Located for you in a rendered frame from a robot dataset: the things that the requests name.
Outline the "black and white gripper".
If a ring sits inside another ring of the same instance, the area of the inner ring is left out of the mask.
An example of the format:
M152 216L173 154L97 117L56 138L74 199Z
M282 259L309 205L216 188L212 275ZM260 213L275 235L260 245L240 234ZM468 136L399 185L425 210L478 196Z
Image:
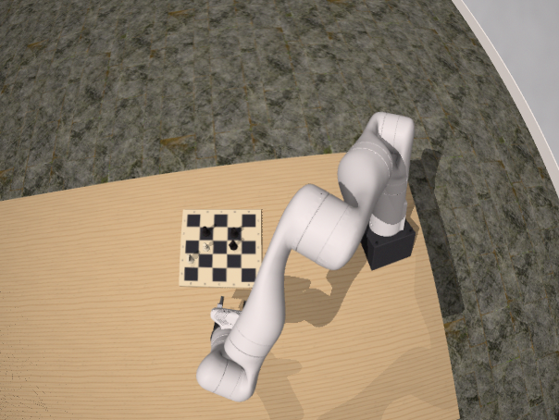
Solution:
M242 311L222 308L224 296L220 297L220 303L211 310L211 318L215 321L213 331L211 333L211 346L215 339L229 335L237 318Z

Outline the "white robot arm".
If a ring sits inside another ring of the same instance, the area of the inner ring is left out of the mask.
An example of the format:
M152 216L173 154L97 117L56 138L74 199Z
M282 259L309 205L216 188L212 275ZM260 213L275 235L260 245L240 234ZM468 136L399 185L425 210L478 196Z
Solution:
M344 201L314 184L292 197L230 334L214 340L197 368L203 389L238 402L253 396L262 363L284 327L284 273L292 249L338 270L353 257L367 224L380 236L404 230L414 135L410 117L375 113L339 163Z

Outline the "chessboard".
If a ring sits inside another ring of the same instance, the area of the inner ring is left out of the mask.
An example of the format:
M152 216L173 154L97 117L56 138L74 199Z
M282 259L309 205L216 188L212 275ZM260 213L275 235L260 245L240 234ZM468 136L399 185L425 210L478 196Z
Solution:
M203 226L210 231L207 237ZM230 236L231 228L238 231L237 238ZM229 247L232 240L238 245L235 251ZM186 262L187 253L192 264ZM261 209L183 210L179 286L252 288L260 266Z

